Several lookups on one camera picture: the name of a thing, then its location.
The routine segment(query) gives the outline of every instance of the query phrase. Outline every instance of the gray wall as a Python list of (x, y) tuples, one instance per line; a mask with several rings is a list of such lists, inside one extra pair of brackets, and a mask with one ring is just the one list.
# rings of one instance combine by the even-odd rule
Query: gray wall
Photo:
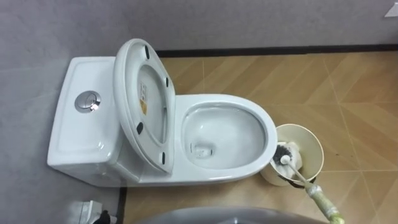
[(116, 18), (88, 4), (0, 0), (0, 223), (76, 224), (87, 200), (116, 213), (119, 189), (93, 187), (47, 166), (71, 57), (111, 55), (130, 38), (124, 29), (120, 38), (111, 35), (111, 24), (100, 19), (118, 24)]
[(156, 49), (398, 43), (394, 0), (0, 0), (0, 222), (76, 223), (75, 202), (114, 212), (98, 189), (46, 165), (72, 57), (115, 55), (132, 37)]

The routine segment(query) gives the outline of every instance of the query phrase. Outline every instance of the wooden floor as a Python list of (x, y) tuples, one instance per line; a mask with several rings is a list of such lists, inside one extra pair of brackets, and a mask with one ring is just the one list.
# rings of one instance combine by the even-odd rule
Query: wooden floor
[[(224, 93), (261, 105), (276, 125), (320, 139), (317, 179), (346, 223), (398, 220), (398, 53), (163, 58), (177, 94)], [(325, 221), (303, 190), (259, 174), (227, 184), (130, 188), (124, 223), (186, 207), (274, 208)]]

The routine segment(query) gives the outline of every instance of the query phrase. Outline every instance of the toilet tank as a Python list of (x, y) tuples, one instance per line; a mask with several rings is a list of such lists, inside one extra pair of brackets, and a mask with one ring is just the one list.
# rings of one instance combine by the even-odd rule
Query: toilet tank
[(119, 124), (113, 98), (114, 59), (72, 59), (47, 156), (54, 169), (101, 187), (134, 185), (143, 166)]

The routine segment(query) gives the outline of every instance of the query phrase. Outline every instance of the chrome flush button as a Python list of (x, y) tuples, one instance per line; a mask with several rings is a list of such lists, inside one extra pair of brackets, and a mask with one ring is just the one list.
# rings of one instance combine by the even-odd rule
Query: chrome flush button
[(75, 100), (75, 108), (81, 113), (89, 113), (97, 110), (101, 103), (100, 95), (95, 91), (80, 93)]

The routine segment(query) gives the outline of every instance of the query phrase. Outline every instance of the green handle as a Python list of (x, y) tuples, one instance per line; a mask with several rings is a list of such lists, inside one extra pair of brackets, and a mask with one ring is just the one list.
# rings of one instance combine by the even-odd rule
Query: green handle
[(323, 215), (329, 220), (330, 224), (344, 224), (343, 216), (335, 205), (325, 196), (321, 187), (316, 184), (306, 184), (305, 190), (312, 200), (316, 203)]

